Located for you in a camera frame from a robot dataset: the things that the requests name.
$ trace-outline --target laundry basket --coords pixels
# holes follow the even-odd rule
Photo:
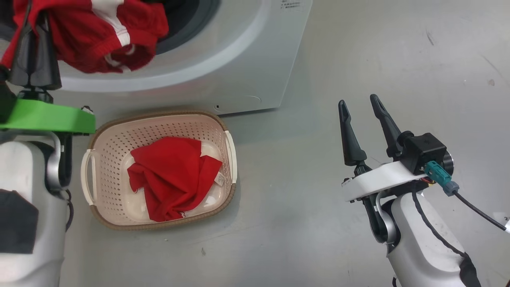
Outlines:
[[[225,181],[222,186],[213,184],[202,203],[186,211],[183,218],[155,222],[148,217],[143,192],[131,190],[127,169],[134,162],[131,150],[169,136],[200,140],[202,155],[223,162],[220,172]],[[205,111],[157,113],[109,122],[99,128],[90,141],[81,168],[82,188],[92,214],[116,230],[165,228],[213,216],[232,200],[236,180],[237,160],[232,136],[220,118]]]

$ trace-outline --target basket bottom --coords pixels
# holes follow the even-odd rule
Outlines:
[[[202,140],[201,156],[208,155],[217,160],[221,160],[221,154],[219,148],[210,141]],[[143,188],[139,189],[138,192],[134,193],[131,190],[129,183],[128,168],[135,162],[135,159],[131,153],[126,154],[122,160],[122,170],[120,174],[121,181],[121,193],[122,202],[124,203],[125,215],[131,220],[138,222],[139,224],[154,223],[149,218],[147,210],[147,204],[145,202],[145,194]],[[186,211],[183,217],[197,216],[202,213],[206,213],[218,208],[223,202],[227,195],[228,190],[226,186],[220,186],[216,182],[211,186],[211,189],[204,197],[202,202],[194,209]]]

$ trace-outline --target green bracket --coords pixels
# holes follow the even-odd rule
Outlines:
[[[0,129],[95,133],[95,116],[79,108],[38,100],[18,99],[9,120]]]

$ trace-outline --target white basket handle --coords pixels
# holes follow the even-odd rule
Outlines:
[[[96,191],[96,171],[95,171],[95,156],[97,156],[97,153],[94,150],[87,150],[85,155],[82,159],[82,170],[81,170],[81,180],[82,180],[82,189],[83,189],[83,195],[85,196],[85,199],[89,203],[89,205],[94,205],[94,202],[97,198],[97,191]],[[90,193],[89,189],[89,175],[88,175],[88,163],[89,160],[92,161],[92,192],[93,195]]]
[[[236,147],[234,146],[234,140],[229,131],[225,131],[226,134],[226,146],[228,149],[228,161],[230,162],[230,176],[232,177],[232,183],[237,182],[237,155]]]

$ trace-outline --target brown basket rim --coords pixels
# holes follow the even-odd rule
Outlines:
[[[211,112],[208,112],[208,111],[203,111],[203,110],[181,110],[181,111],[178,111],[177,110],[177,111],[145,113],[145,114],[141,114],[141,115],[126,117],[126,118],[121,118],[121,119],[115,119],[113,121],[107,122],[106,124],[102,125],[99,129],[96,130],[96,133],[90,139],[88,149],[93,150],[94,144],[96,143],[99,136],[111,127],[114,127],[114,126],[117,126],[120,124],[124,124],[124,123],[133,122],[133,121],[138,121],[141,119],[162,117],[162,116],[169,116],[169,115],[205,115],[205,116],[208,116],[208,117],[211,117],[212,119],[214,119],[222,127],[222,129],[224,131],[228,131],[225,123],[217,115],[215,115]],[[199,214],[197,216],[192,216],[192,217],[182,218],[182,219],[177,219],[177,220],[172,220],[172,221],[166,221],[166,222],[147,223],[147,224],[140,224],[140,225],[116,225],[116,224],[113,224],[113,223],[107,221],[99,213],[99,210],[97,209],[96,205],[94,205],[94,204],[90,205],[90,210],[91,210],[92,214],[94,215],[94,217],[99,222],[101,222],[103,225],[105,225],[106,227],[111,228],[113,230],[126,230],[126,231],[128,231],[128,230],[152,230],[152,229],[173,227],[173,226],[186,224],[186,223],[192,223],[192,222],[199,221],[199,220],[211,217],[213,215],[216,215],[220,211],[224,210],[230,204],[230,202],[232,201],[232,198],[234,197],[235,191],[236,191],[236,184],[233,183],[231,185],[230,193],[228,194],[227,199],[220,206],[215,208],[214,210],[211,210],[211,211],[203,213],[203,214]]]

